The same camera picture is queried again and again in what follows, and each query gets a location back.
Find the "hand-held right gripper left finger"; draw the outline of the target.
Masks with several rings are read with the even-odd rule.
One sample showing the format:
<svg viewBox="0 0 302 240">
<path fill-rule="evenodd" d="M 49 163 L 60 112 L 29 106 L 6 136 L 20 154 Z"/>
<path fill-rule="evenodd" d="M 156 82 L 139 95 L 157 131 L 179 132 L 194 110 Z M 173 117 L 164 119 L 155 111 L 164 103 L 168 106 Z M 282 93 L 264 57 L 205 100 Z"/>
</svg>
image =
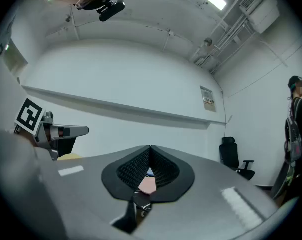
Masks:
<svg viewBox="0 0 302 240">
<path fill-rule="evenodd" d="M 150 234 L 151 216 L 134 227 L 133 188 L 125 184 L 132 168 L 134 177 L 145 176 L 149 146 L 80 159 L 51 161 L 39 156 L 39 168 L 50 201 L 64 234 Z"/>
</svg>

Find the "wall window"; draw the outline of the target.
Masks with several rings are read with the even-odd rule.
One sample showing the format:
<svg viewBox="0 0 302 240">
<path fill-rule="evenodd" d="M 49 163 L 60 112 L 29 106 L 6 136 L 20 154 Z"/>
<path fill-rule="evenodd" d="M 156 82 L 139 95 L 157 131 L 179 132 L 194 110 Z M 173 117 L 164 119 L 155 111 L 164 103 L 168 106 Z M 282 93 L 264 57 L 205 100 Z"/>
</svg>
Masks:
<svg viewBox="0 0 302 240">
<path fill-rule="evenodd" d="M 13 74 L 16 74 L 28 65 L 27 60 L 21 54 L 12 39 L 10 39 L 9 43 L 4 48 L 3 60 L 9 71 Z"/>
</svg>

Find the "white air conditioner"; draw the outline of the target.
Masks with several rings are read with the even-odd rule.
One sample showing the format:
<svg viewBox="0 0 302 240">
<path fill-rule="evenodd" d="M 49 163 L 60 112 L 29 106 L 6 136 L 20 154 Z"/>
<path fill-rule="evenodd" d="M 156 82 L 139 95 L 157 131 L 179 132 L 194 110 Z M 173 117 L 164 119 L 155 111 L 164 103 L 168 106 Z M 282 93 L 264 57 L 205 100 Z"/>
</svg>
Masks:
<svg viewBox="0 0 302 240">
<path fill-rule="evenodd" d="M 259 34 L 267 30 L 280 16 L 277 0 L 243 0 L 239 8 Z"/>
</svg>

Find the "black office chair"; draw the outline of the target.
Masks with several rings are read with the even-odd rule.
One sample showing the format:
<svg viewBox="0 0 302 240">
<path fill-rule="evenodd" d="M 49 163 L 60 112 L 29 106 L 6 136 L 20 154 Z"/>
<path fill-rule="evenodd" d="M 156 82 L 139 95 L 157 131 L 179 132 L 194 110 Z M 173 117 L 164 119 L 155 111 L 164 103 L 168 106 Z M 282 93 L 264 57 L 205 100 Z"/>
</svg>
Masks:
<svg viewBox="0 0 302 240">
<path fill-rule="evenodd" d="M 249 164 L 253 164 L 254 160 L 244 160 L 244 168 L 240 168 L 240 161 L 238 155 L 238 145 L 233 137 L 223 137 L 221 139 L 221 145 L 219 146 L 220 161 L 223 165 L 227 166 L 243 178 L 250 181 L 255 172 L 248 169 Z"/>
</svg>

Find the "pink big plate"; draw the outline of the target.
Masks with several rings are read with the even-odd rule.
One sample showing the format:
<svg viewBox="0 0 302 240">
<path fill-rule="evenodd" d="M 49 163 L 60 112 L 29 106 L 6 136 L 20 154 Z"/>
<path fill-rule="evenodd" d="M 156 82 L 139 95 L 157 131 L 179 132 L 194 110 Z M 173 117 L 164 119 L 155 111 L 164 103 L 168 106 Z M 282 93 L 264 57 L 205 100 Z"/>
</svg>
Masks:
<svg viewBox="0 0 302 240">
<path fill-rule="evenodd" d="M 138 189 L 146 195 L 151 195 L 157 191 L 156 179 L 154 177 L 145 177 Z"/>
</svg>

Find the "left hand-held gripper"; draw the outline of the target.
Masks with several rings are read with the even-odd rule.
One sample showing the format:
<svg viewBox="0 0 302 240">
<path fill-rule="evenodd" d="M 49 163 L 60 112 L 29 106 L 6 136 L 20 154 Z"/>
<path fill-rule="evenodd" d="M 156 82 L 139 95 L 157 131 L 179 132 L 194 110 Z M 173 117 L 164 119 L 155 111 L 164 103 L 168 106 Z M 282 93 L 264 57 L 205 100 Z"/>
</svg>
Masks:
<svg viewBox="0 0 302 240">
<path fill-rule="evenodd" d="M 87 126 L 56 125 L 53 113 L 26 98 L 14 120 L 13 133 L 26 137 L 35 147 L 49 152 L 51 159 L 71 154 L 76 139 L 89 133 Z"/>
</svg>

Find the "wall poster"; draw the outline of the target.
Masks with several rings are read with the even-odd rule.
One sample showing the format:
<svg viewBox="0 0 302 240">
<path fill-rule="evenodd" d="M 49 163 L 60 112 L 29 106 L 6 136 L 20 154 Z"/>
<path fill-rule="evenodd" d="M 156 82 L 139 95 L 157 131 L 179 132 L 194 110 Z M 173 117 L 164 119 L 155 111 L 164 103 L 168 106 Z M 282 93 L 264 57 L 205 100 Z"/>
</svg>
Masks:
<svg viewBox="0 0 302 240">
<path fill-rule="evenodd" d="M 216 113 L 216 104 L 213 97 L 213 92 L 207 88 L 200 86 L 201 95 L 204 103 L 204 108 L 206 111 Z"/>
</svg>

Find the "white ceiling pipes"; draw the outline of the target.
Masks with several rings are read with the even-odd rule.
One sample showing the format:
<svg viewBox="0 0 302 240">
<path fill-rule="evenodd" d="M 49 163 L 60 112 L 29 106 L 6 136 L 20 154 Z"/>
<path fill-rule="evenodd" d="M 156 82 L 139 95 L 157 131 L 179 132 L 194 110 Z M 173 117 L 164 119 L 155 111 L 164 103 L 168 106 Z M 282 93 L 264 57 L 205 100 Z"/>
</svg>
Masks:
<svg viewBox="0 0 302 240">
<path fill-rule="evenodd" d="M 266 42 L 262 34 L 256 32 L 249 22 L 247 16 L 240 10 L 240 3 L 243 0 L 235 0 L 227 10 L 222 19 L 213 28 L 207 38 L 213 40 L 212 46 L 206 47 L 204 40 L 189 57 L 188 61 L 197 67 L 207 70 L 211 75 L 216 72 L 235 56 L 241 49 L 254 39 L 264 44 L 278 58 L 280 56 Z"/>
</svg>

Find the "black shell chair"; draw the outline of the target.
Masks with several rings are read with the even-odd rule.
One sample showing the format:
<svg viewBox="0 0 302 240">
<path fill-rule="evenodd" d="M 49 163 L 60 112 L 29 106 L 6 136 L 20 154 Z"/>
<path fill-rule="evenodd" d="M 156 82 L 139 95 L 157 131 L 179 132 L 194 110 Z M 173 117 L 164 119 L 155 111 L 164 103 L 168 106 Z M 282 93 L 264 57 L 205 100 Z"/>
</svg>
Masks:
<svg viewBox="0 0 302 240">
<path fill-rule="evenodd" d="M 295 168 L 285 161 L 270 191 L 270 197 L 273 200 L 276 200 L 278 197 L 280 197 L 290 186 L 294 178 L 294 173 Z"/>
</svg>

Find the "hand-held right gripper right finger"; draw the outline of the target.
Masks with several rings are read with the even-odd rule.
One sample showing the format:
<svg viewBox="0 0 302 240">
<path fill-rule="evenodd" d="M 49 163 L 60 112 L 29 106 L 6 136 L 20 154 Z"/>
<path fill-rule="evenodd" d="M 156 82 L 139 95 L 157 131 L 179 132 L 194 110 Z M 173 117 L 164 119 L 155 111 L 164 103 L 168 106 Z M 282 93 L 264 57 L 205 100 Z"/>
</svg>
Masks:
<svg viewBox="0 0 302 240">
<path fill-rule="evenodd" d="M 264 218 L 277 210 L 275 202 L 225 165 L 179 150 L 161 150 L 188 163 L 194 171 L 192 187 L 178 201 L 152 205 L 151 212 L 134 231 L 141 240 L 231 240 L 246 229 L 222 196 L 236 188 Z"/>
</svg>

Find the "yellow wooden counter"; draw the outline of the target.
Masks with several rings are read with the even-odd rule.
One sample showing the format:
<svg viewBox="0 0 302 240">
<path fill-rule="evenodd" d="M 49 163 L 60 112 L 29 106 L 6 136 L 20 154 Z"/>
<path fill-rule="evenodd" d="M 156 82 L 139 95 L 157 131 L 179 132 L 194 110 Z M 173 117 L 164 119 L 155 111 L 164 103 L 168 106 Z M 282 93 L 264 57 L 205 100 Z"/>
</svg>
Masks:
<svg viewBox="0 0 302 240">
<path fill-rule="evenodd" d="M 76 159 L 82 159 L 83 157 L 76 154 L 76 153 L 70 153 L 65 154 L 57 159 L 57 161 L 65 161 L 65 160 L 76 160 Z"/>
</svg>

